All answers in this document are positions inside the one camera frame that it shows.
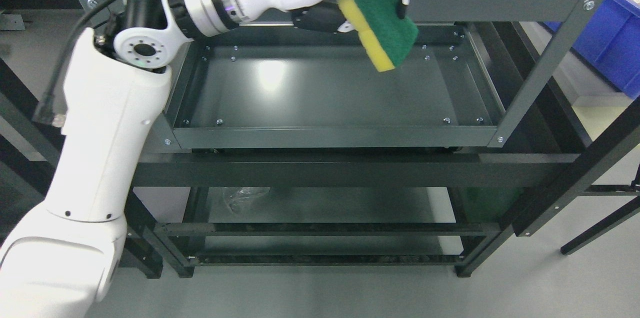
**plastic bag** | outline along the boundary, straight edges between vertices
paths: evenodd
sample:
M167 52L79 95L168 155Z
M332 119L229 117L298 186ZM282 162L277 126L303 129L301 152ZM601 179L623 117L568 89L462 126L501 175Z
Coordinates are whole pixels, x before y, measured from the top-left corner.
M224 191L224 204L234 214L246 213L256 199L269 193L269 186L228 187Z

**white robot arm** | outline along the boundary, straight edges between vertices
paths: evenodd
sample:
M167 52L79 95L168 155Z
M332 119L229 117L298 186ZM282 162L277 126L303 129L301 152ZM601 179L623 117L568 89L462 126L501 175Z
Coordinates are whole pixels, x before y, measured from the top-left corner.
M295 11L322 1L124 0L112 36L85 29L64 81L66 141L50 189L0 247L0 315L83 317L105 297L126 239L133 173L169 96L167 63L182 44L242 26L269 8ZM408 3L398 0L399 15Z

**yellow sponge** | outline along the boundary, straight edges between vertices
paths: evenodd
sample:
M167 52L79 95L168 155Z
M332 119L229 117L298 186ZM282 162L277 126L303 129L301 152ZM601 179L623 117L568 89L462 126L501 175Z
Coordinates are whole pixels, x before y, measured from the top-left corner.
M418 38L414 22L396 15L397 4L398 0L338 0L378 72L400 65Z
M355 0L338 0L338 6L343 15L358 31L358 37L362 47L366 50L371 63L378 72L393 70L396 66L382 48L376 34L369 26L366 18L358 8Z

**bolt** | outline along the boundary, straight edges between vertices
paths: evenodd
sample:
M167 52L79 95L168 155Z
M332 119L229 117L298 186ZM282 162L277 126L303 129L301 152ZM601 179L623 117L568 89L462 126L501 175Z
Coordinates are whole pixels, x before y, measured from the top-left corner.
M584 1L584 5L582 6L582 8L584 8L585 11L590 11L590 10L596 8L596 2L594 2L592 0L585 0Z
M56 115L53 116L53 122L51 122L51 125L55 128L62 128L65 126L66 120L67 120L66 114L57 113Z
M95 44L97 44L98 46L102 47L107 43L107 38L105 38L104 35L98 35L95 38Z

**metal bracket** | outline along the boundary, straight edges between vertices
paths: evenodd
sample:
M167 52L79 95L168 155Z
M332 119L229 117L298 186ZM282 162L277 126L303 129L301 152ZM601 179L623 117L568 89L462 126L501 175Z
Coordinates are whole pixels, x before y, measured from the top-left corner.
M25 31L22 14L0 13L0 31Z

